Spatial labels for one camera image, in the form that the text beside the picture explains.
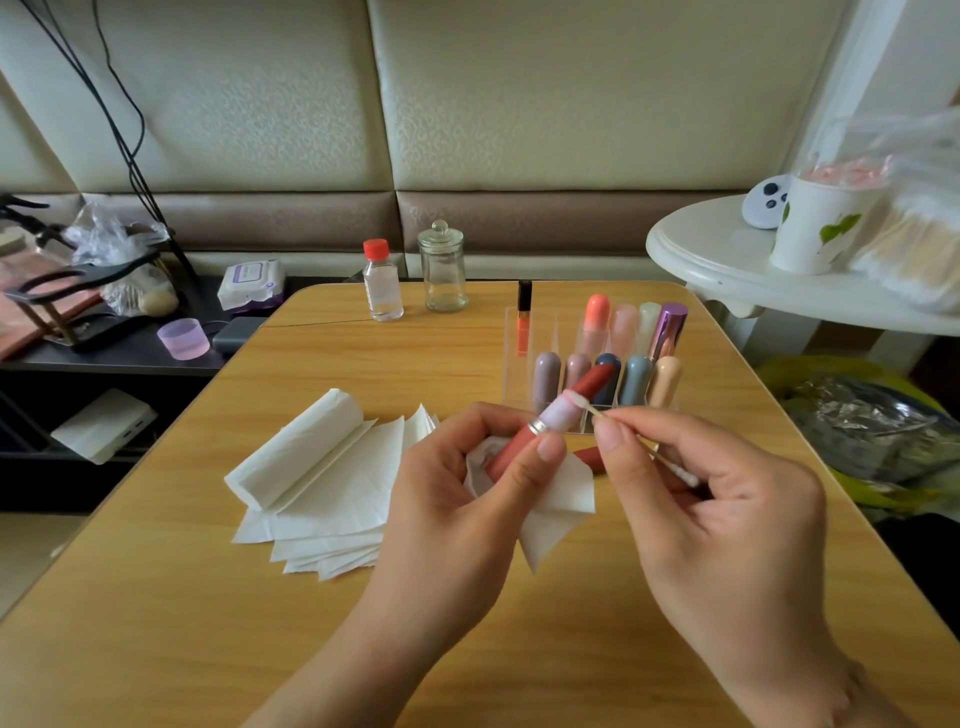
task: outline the floor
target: floor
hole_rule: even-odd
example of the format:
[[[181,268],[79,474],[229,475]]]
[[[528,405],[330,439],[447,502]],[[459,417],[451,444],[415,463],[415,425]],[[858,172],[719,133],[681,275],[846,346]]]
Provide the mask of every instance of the floor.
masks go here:
[[[0,619],[85,520],[84,516],[0,513]]]

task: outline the white and purple package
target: white and purple package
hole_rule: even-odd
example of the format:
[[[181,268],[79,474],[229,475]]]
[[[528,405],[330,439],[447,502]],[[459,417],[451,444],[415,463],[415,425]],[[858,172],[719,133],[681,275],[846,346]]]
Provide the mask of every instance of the white and purple package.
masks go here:
[[[225,311],[242,313],[256,308],[276,308],[283,303],[287,274],[279,260],[252,260],[231,265],[217,291]]]

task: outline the white power adapter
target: white power adapter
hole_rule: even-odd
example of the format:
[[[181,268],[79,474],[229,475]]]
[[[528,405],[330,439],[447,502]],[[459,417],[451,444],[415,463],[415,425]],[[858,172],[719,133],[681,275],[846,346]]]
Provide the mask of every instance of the white power adapter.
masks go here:
[[[103,465],[156,419],[146,402],[109,389],[50,433],[54,440]]]

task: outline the person's right hand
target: person's right hand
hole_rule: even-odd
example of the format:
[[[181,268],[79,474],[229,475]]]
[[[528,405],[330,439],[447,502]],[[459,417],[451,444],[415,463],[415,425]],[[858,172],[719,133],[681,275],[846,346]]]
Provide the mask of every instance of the person's right hand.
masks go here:
[[[817,476],[665,410],[614,409],[594,432],[666,618],[754,724],[820,725],[843,696],[849,662],[824,616]],[[700,500],[655,464],[637,434],[663,444],[714,498]]]

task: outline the folded paper towel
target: folded paper towel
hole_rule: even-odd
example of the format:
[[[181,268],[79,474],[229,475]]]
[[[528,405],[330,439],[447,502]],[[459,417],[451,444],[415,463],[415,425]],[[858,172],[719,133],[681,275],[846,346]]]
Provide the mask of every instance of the folded paper towel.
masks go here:
[[[271,561],[286,561],[284,573],[315,571],[322,580],[372,566],[400,457],[438,425],[423,405],[409,419],[374,423],[331,389],[238,465],[225,481],[249,509],[233,542],[273,541]],[[488,438],[467,456],[474,497],[491,488],[481,466],[506,442]],[[593,512],[593,475],[569,454],[520,532],[531,570]]]

